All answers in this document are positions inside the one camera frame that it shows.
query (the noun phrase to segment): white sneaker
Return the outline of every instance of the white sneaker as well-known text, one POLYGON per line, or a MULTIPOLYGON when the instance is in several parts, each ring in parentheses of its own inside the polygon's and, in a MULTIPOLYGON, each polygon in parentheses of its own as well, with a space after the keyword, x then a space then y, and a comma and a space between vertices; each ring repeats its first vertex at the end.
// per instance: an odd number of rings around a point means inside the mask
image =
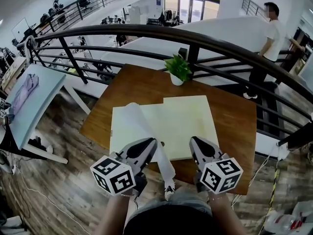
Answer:
POLYGON ((247 93, 244 93, 244 98, 246 98, 246 99, 257 99, 258 98, 258 95, 256 94, 256 95, 254 95, 254 96, 249 96, 247 93))
POLYGON ((165 189, 164 189, 164 197, 166 199, 166 201, 169 200, 170 196, 172 196, 175 193, 175 185, 165 185, 165 189))

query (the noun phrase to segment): wooden floor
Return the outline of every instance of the wooden floor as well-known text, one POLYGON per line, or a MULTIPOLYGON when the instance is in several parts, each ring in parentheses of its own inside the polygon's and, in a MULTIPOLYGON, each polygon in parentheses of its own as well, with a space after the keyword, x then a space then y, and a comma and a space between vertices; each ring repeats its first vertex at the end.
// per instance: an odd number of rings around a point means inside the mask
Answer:
MULTIPOLYGON (((91 108, 95 100, 84 98, 91 108)), ((29 188, 46 195, 60 209, 81 223, 90 233, 105 214, 108 196, 95 185, 89 166, 107 155, 108 151, 94 144, 81 134, 86 114, 65 92, 58 94, 40 120, 38 129, 54 146, 56 154, 68 158, 67 165, 51 161, 21 161, 21 171, 29 188)), ((264 158, 255 157, 255 172, 264 158)), ((269 161, 250 186, 247 196, 242 196, 234 210, 249 234, 258 234, 268 210, 271 197, 275 161, 269 161)), ((273 207, 290 211, 298 201, 313 199, 313 167, 299 152, 291 153, 278 164, 278 183, 273 207)), ((138 199, 140 206, 163 194, 162 179, 153 171, 145 171, 148 185, 138 199)), ((177 186, 187 185, 176 181, 177 186)), ((1 172, 0 186, 15 214, 21 215, 35 235, 86 234, 68 216, 50 204, 37 192, 26 189, 22 176, 1 172)), ((130 204, 130 212, 135 204, 130 204)))

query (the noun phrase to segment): potted plant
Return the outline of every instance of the potted plant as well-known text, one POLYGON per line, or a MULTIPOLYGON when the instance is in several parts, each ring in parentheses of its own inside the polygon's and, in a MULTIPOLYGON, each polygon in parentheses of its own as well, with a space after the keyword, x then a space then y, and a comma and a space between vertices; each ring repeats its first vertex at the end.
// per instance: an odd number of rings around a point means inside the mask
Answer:
POLYGON ((188 63, 180 55, 173 55, 174 58, 166 59, 165 67, 170 72, 171 80, 174 85, 182 85, 185 81, 189 80, 188 75, 191 71, 188 63))

